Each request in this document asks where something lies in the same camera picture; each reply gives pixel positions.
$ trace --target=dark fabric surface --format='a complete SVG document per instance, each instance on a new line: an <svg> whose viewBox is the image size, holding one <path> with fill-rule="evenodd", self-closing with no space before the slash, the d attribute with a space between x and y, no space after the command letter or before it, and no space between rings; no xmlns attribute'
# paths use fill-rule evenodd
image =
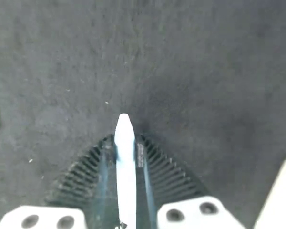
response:
<svg viewBox="0 0 286 229"><path fill-rule="evenodd" d="M120 112L251 228L286 158L286 0L0 0L0 218Z"/></svg>

